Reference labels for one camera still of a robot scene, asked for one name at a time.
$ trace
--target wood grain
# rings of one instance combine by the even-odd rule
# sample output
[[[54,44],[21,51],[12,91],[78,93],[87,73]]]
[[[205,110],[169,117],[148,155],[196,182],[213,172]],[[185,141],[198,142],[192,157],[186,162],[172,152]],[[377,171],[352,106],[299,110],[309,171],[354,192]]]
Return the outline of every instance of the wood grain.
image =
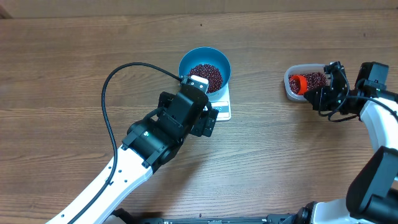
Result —
[[[378,61],[398,92],[396,10],[12,19],[0,30],[0,223],[51,219],[110,160],[100,93],[127,62],[177,73],[186,52],[212,46],[233,68],[232,120],[211,138],[188,137],[121,204],[168,218],[296,212],[345,196],[373,154],[367,131],[289,101],[290,66],[341,60],[354,83],[362,62]],[[106,104],[118,142],[162,91],[178,85],[149,68],[112,79]]]
[[[0,0],[16,19],[222,12],[395,9],[397,0]]]

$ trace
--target bowl of beans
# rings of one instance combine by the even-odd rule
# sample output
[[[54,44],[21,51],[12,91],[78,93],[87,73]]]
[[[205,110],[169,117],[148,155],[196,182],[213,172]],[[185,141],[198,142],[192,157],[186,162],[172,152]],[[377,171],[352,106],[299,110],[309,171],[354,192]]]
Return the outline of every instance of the bowl of beans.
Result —
[[[178,68],[180,77],[197,75],[209,81],[206,95],[210,101],[221,98],[231,78],[231,64],[228,58],[212,47],[199,47],[189,51],[181,59]]]
[[[306,91],[328,85],[328,76],[323,71],[324,66],[324,64],[304,64],[290,67],[284,77],[287,98],[292,101],[307,101],[302,95],[302,86],[296,77],[305,79]]]

